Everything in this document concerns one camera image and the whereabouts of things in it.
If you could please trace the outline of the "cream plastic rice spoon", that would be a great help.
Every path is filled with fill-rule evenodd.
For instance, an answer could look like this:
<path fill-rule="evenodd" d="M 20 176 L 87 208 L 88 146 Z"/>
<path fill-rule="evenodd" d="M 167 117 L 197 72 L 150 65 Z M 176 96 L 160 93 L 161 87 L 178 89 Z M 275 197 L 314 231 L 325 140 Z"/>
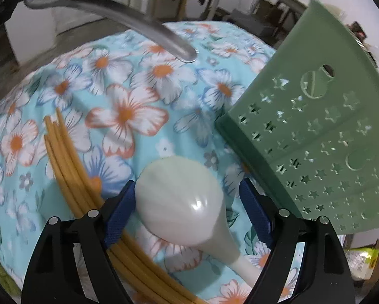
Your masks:
<path fill-rule="evenodd" d="M 151 162 L 135 183 L 135 199 L 153 235 L 207 253 L 255 285 L 260 272 L 240 253 L 226 221 L 222 188 L 203 164 L 180 156 Z"/>

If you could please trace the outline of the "stainless steel spoon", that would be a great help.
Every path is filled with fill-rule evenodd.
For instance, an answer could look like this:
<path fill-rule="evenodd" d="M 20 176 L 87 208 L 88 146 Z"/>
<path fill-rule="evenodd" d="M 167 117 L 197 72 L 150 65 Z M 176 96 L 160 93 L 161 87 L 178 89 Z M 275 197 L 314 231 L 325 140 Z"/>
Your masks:
<path fill-rule="evenodd" d="M 25 5 L 31 9 L 65 7 L 97 14 L 139 32 L 184 63 L 193 63 L 197 58 L 196 49 L 185 39 L 152 17 L 119 2 L 112 0 L 25 0 Z"/>

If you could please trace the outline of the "green perforated utensil holder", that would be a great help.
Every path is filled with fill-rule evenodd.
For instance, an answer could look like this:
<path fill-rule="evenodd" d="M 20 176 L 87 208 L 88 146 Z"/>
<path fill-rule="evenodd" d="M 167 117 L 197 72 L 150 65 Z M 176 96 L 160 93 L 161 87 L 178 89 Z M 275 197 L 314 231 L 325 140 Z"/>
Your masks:
<path fill-rule="evenodd" d="M 379 73 L 320 2 L 216 128 L 279 208 L 339 234 L 379 227 Z"/>

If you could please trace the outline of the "floral blue tablecloth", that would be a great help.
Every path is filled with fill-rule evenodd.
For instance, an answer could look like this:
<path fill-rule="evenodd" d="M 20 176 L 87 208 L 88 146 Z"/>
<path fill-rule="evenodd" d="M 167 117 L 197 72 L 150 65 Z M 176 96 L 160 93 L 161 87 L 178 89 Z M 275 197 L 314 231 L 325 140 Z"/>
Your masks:
<path fill-rule="evenodd" d="M 241 253 L 258 269 L 269 249 L 241 204 L 248 171 L 214 122 L 275 53 L 229 23 L 170 29 L 198 49 L 186 64 L 128 30 L 84 44 L 26 76 L 0 101 L 0 280 L 19 299 L 34 246 L 51 216 L 73 217 L 45 147 L 45 117 L 62 115 L 92 188 L 117 195 L 148 163 L 179 155 L 218 180 Z"/>

